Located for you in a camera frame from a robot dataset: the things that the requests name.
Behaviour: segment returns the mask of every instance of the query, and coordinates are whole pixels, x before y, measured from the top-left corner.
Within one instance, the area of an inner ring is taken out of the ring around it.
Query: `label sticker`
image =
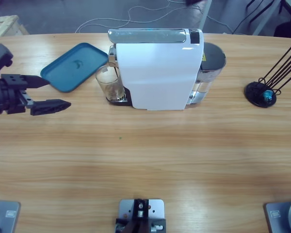
[[[205,53],[203,52],[203,59],[202,59],[203,62],[206,61],[206,56],[205,56]]]
[[[280,211],[279,210],[271,211],[271,216],[272,217],[280,217]]]
[[[8,210],[5,214],[5,217],[15,217],[16,216],[16,211],[13,210]]]

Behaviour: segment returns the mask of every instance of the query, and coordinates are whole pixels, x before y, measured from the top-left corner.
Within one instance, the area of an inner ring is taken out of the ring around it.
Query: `cable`
[[[172,13],[173,11],[175,10],[179,10],[179,9],[196,9],[196,10],[199,10],[201,13],[203,13],[200,9],[200,7],[198,5],[194,5],[194,7],[179,7],[179,8],[176,8],[170,12],[168,12],[167,14],[163,15],[162,17],[158,18],[158,19],[155,19],[155,20],[151,20],[151,21],[134,21],[134,20],[131,20],[131,16],[130,16],[130,11],[134,8],[143,8],[143,9],[146,9],[146,10],[150,10],[150,11],[158,11],[158,10],[162,10],[162,9],[166,9],[167,7],[169,7],[170,3],[173,2],[173,3],[184,3],[184,2],[178,2],[178,1],[171,1],[171,0],[167,0],[168,4],[167,6],[165,7],[162,7],[162,8],[158,8],[158,9],[150,9],[150,8],[146,8],[144,6],[134,6],[134,7],[131,7],[129,10],[128,10],[128,15],[129,15],[129,19],[116,19],[116,18],[94,18],[94,19],[91,19],[89,21],[86,21],[85,23],[81,24],[75,31],[75,33],[77,32],[81,32],[81,30],[87,26],[101,26],[101,27],[105,27],[105,28],[122,28],[126,25],[128,25],[130,22],[133,22],[133,23],[152,23],[152,22],[155,22],[155,21],[158,21],[162,18],[164,18],[165,16],[169,15],[170,13]],[[92,22],[92,21],[96,21],[96,20],[114,20],[114,21],[121,21],[121,22],[126,22],[124,25],[121,25],[121,26],[117,26],[117,27],[109,27],[109,26],[106,26],[106,25],[103,25],[103,24],[98,24],[98,23],[93,23],[93,24],[87,24],[89,22]]]
[[[209,18],[209,19],[211,19],[211,20],[213,20],[213,21],[215,21],[215,22],[217,22],[217,23],[219,23],[219,24],[222,24],[222,25],[226,26],[226,27],[228,28],[228,30],[229,30],[231,33],[233,33],[233,30],[232,30],[231,27],[228,26],[227,24],[222,23],[222,22],[220,22],[220,21],[217,21],[216,19],[211,18],[210,16],[207,16],[207,18]]]
[[[158,8],[158,9],[150,9],[150,8],[146,8],[146,7],[144,7],[144,6],[134,6],[134,7],[131,7],[131,8],[128,10],[129,19],[116,19],[116,18],[94,18],[94,19],[91,19],[91,20],[86,21],[85,23],[81,24],[81,25],[76,29],[75,33],[78,33],[78,32],[80,33],[81,30],[82,30],[83,28],[88,27],[88,26],[100,26],[100,27],[104,27],[104,28],[122,28],[122,27],[128,25],[130,22],[132,22],[132,23],[152,23],[152,22],[156,22],[156,21],[158,21],[158,20],[160,20],[160,19],[166,17],[166,16],[169,15],[170,13],[172,13],[172,12],[174,12],[174,11],[176,11],[176,10],[180,10],[180,9],[196,9],[196,10],[198,10],[200,13],[203,13],[202,10],[200,9],[200,7],[199,7],[198,5],[193,5],[193,7],[179,7],[179,8],[176,8],[176,9],[174,9],[174,10],[171,10],[171,11],[168,12],[167,14],[163,15],[162,17],[160,17],[160,18],[158,18],[158,19],[155,19],[155,20],[151,20],[151,21],[135,21],[135,20],[131,20],[130,11],[131,11],[132,9],[134,9],[134,8],[143,8],[143,9],[150,10],[150,11],[159,11],[159,10],[163,10],[163,9],[168,8],[171,2],[172,2],[172,3],[185,3],[184,1],[173,1],[173,0],[167,0],[167,2],[168,2],[167,6],[162,7],[162,8]],[[215,21],[216,23],[219,23],[219,24],[221,24],[221,25],[226,26],[226,27],[228,28],[228,30],[229,30],[232,34],[234,34],[235,31],[237,30],[237,28],[236,28],[236,29],[233,31],[233,30],[231,29],[231,27],[229,27],[227,24],[222,23],[222,22],[220,22],[220,21],[217,21],[216,19],[214,19],[214,18],[212,18],[212,17],[210,17],[210,16],[207,16],[207,18],[209,18],[209,19]],[[116,26],[116,27],[110,27],[110,26],[106,26],[106,25],[98,24],[98,23],[87,24],[87,23],[89,23],[89,22],[96,21],[96,20],[114,20],[114,21],[126,22],[126,23],[123,24],[123,25],[121,25],[121,26]]]
[[[251,16],[262,4],[264,0],[261,0],[261,2],[259,3],[259,5],[256,7],[256,9],[253,10],[253,12],[251,12],[250,14],[248,14],[239,24],[238,26],[236,27],[236,29],[232,32],[232,34],[234,34],[236,32],[236,30],[239,28],[239,26],[249,17]]]

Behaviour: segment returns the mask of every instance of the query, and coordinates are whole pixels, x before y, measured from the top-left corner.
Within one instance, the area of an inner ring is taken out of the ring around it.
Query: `glass cup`
[[[120,74],[115,67],[102,66],[95,75],[101,90],[108,100],[116,101],[124,96],[125,91]]]

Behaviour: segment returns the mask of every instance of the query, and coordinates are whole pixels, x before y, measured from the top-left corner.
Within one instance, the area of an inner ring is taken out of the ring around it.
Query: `silver top panel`
[[[184,29],[109,29],[109,39],[117,43],[183,43]]]

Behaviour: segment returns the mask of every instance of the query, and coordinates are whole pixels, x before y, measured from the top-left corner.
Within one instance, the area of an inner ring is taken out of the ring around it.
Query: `white cable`
[[[232,29],[230,28],[230,26],[228,26],[227,24],[222,23],[222,22],[220,22],[220,21],[217,21],[216,19],[211,18],[210,16],[207,16],[207,18],[209,18],[209,19],[211,19],[211,20],[213,20],[213,21],[215,21],[215,22],[217,22],[217,23],[219,23],[219,24],[222,24],[222,25],[226,26],[226,27],[229,29],[229,31],[230,31],[231,33],[233,33],[233,30],[232,30]]]
[[[165,7],[162,7],[162,8],[158,8],[158,9],[150,9],[150,8],[146,8],[144,6],[134,6],[134,7],[131,7],[129,10],[128,10],[128,15],[129,15],[129,19],[116,19],[116,18],[94,18],[94,19],[91,19],[89,21],[86,21],[85,23],[81,24],[75,31],[75,33],[77,32],[81,32],[81,30],[87,26],[101,26],[101,27],[104,27],[104,28],[122,28],[126,25],[128,25],[130,22],[132,23],[152,23],[152,22],[156,22],[164,17],[166,17],[167,15],[169,15],[170,13],[176,11],[176,10],[180,10],[180,9],[196,9],[198,11],[200,11],[201,13],[202,10],[200,9],[200,7],[198,5],[193,5],[194,7],[179,7],[179,8],[176,8],[174,10],[171,10],[170,12],[168,12],[167,14],[163,15],[162,17],[158,18],[158,19],[155,19],[155,20],[151,20],[151,21],[135,21],[135,20],[131,20],[131,16],[130,16],[130,11],[134,8],[143,8],[143,9],[146,9],[146,10],[150,10],[150,11],[159,11],[159,10],[163,10],[163,9],[166,9],[169,7],[170,3],[185,3],[184,1],[173,1],[173,0],[167,0],[168,4],[167,6]],[[219,24],[222,24],[224,26],[226,26],[229,31],[232,33],[233,30],[225,23],[222,23],[222,22],[219,22],[217,21],[216,19],[210,17],[210,16],[207,16],[207,18],[219,23]],[[121,25],[121,26],[117,26],[117,27],[109,27],[109,26],[106,26],[106,25],[103,25],[103,24],[98,24],[98,23],[92,23],[92,24],[87,24],[89,22],[92,22],[92,21],[96,21],[96,20],[114,20],[114,21],[120,21],[120,22],[126,22],[124,25]]]

